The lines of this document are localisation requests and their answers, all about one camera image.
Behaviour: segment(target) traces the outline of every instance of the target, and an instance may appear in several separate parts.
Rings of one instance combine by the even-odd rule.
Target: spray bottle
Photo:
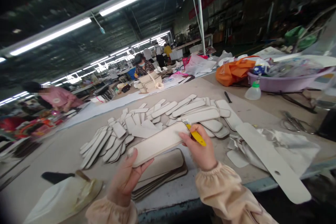
[[[260,74],[256,81],[253,82],[252,87],[250,87],[246,93],[245,98],[248,100],[259,100],[261,97],[261,90],[260,90]]]

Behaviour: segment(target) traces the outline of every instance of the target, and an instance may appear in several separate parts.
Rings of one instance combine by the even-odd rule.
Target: work table
[[[308,123],[312,122],[316,116],[305,111],[304,109],[294,105],[280,96],[262,95],[260,100],[247,101],[244,99],[245,87],[224,87],[215,79],[215,74],[210,74],[201,78],[197,78],[183,85],[164,90],[162,92],[136,100],[133,103],[119,107],[104,114],[95,116],[80,124],[74,125],[68,129],[57,132],[55,135],[46,139],[44,144],[34,153],[23,160],[15,167],[8,176],[12,176],[23,167],[30,165],[17,179],[8,185],[0,196],[4,200],[4,205],[8,207],[8,213],[14,217],[14,223],[22,223],[28,215],[32,207],[39,200],[42,193],[51,186],[51,184],[41,178],[43,172],[61,172],[73,173],[80,167],[82,157],[79,154],[79,148],[91,140],[92,136],[99,127],[107,125],[107,120],[111,117],[119,118],[122,110],[128,107],[129,110],[137,109],[142,103],[147,103],[146,107],[152,107],[160,99],[166,99],[166,102],[181,101],[190,94],[196,94],[198,97],[210,97],[211,99],[226,99],[224,91],[229,93],[233,110],[240,116],[242,121],[249,122],[259,127],[273,128],[286,131],[280,125],[282,114],[280,110],[288,110],[291,114]],[[312,142],[320,145],[321,150],[317,154],[313,165],[304,174],[311,176],[318,173],[322,168],[332,169],[336,167],[336,143],[320,138],[318,136],[304,135]],[[231,166],[252,191],[261,191],[273,188],[276,183],[269,174],[252,165],[243,168],[235,167],[226,156],[228,151],[227,145],[229,138],[219,140],[212,138],[215,148],[216,158]],[[135,145],[140,139],[134,140],[129,146]],[[179,145],[188,165],[188,174],[169,182],[152,194],[145,197],[144,200],[136,204],[139,213],[148,209],[165,208],[185,201],[191,201],[198,198],[195,188],[194,176],[197,168],[190,161],[190,154],[186,147]],[[116,172],[118,164],[125,158],[125,154],[121,159],[113,164],[102,164],[101,158],[98,159],[89,170],[84,171],[88,177],[103,180],[109,185],[113,175]],[[105,186],[97,198],[101,198],[106,194]],[[64,223],[87,223],[85,219],[85,211],[87,207],[79,214],[64,221]]]

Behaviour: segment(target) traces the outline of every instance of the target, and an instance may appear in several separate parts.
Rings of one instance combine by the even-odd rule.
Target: ceiling
[[[108,0],[1,0],[0,47],[5,48]],[[113,51],[173,27],[183,0],[139,0],[0,64],[0,89],[29,80],[52,81]]]

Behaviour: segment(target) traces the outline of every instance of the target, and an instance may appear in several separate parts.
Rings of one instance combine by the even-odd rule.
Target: orange plastic bag
[[[231,86],[233,83],[239,82],[247,77],[247,72],[254,67],[255,61],[246,58],[255,58],[257,56],[248,56],[238,61],[229,62],[222,65],[216,71],[216,79],[223,86]]]

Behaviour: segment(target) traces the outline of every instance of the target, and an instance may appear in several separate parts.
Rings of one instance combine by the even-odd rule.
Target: scissors
[[[312,125],[293,117],[288,111],[283,111],[283,114],[285,116],[285,119],[282,120],[282,125],[284,128],[294,132],[304,131],[308,134],[315,134],[317,131]]]

